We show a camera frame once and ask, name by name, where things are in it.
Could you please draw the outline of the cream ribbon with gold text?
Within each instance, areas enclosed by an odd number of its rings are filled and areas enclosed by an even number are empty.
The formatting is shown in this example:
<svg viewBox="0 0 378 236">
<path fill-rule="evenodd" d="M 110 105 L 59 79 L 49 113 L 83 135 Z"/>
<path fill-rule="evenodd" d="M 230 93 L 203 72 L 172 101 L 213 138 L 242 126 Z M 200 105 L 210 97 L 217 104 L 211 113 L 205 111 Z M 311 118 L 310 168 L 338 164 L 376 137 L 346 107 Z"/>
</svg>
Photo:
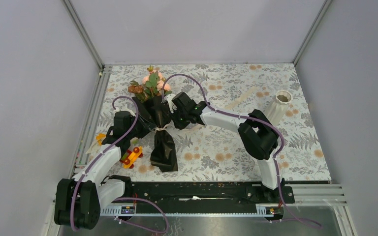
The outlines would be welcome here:
<svg viewBox="0 0 378 236">
<path fill-rule="evenodd" d="M 188 84 L 182 87 L 181 92 L 186 93 L 187 91 L 191 91 L 193 89 L 194 86 Z M 204 126 L 216 126 L 224 130 L 237 133 L 240 136 L 254 135 L 254 129 L 259 126 L 259 122 L 257 122 L 256 119 L 264 120 L 264 114 L 262 111 L 254 110 L 248 114 L 239 114 L 231 111 L 232 108 L 238 106 L 238 104 L 249 95 L 250 93 L 248 92 L 240 95 L 239 97 L 234 97 L 234 101 L 232 101 L 231 104 L 229 104 L 225 109 L 213 107 L 210 102 L 204 100 L 207 103 L 207 107 L 202 111 L 201 115 L 201 119 L 205 123 Z"/>
</svg>

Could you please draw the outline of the peach flower bouquet black wrap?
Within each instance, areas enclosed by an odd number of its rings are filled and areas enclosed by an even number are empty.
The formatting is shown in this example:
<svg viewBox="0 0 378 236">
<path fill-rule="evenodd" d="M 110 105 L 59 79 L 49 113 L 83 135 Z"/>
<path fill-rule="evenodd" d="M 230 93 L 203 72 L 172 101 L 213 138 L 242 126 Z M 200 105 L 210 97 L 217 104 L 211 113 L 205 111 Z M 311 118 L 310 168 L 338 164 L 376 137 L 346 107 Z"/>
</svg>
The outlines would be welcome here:
<svg viewBox="0 0 378 236">
<path fill-rule="evenodd" d="M 152 65 L 147 68 L 148 75 L 142 82 L 131 81 L 128 92 L 136 102 L 142 121 L 148 132 L 154 132 L 154 147 L 150 155 L 151 165 L 161 172 L 178 171 L 175 142 L 166 128 L 172 121 L 166 96 L 172 93 L 162 73 Z"/>
</svg>

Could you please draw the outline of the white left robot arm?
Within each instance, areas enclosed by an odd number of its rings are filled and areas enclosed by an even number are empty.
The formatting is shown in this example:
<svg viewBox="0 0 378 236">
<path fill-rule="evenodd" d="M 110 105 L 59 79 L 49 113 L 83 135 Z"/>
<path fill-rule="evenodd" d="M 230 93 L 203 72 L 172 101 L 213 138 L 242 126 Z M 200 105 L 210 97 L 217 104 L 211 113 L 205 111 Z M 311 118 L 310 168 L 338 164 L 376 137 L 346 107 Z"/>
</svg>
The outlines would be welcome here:
<svg viewBox="0 0 378 236">
<path fill-rule="evenodd" d="M 73 178 L 59 181 L 56 191 L 54 222 L 73 230 L 93 229 L 100 212 L 116 198 L 127 202 L 133 189 L 123 180 L 103 183 L 111 167 L 127 153 L 133 138 L 143 138 L 155 128 L 148 116 L 128 111 L 115 113 L 114 123 L 101 141 L 98 155 Z"/>
</svg>

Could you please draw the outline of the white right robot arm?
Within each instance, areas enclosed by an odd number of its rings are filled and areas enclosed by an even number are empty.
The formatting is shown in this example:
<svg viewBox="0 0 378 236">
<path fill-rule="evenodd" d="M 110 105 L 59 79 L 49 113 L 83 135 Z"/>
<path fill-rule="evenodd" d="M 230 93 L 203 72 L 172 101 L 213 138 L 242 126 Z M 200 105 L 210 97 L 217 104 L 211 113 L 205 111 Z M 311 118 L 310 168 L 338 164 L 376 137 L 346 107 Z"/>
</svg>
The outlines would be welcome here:
<svg viewBox="0 0 378 236">
<path fill-rule="evenodd" d="M 277 166 L 270 157 L 278 147 L 280 135 L 262 111 L 253 110 L 247 115 L 219 111 L 205 101 L 196 103 L 184 92 L 169 94 L 165 99 L 174 125 L 180 130 L 192 123 L 216 126 L 238 134 L 246 152 L 258 161 L 261 182 L 265 186 L 263 198 L 274 203 L 282 196 Z"/>
</svg>

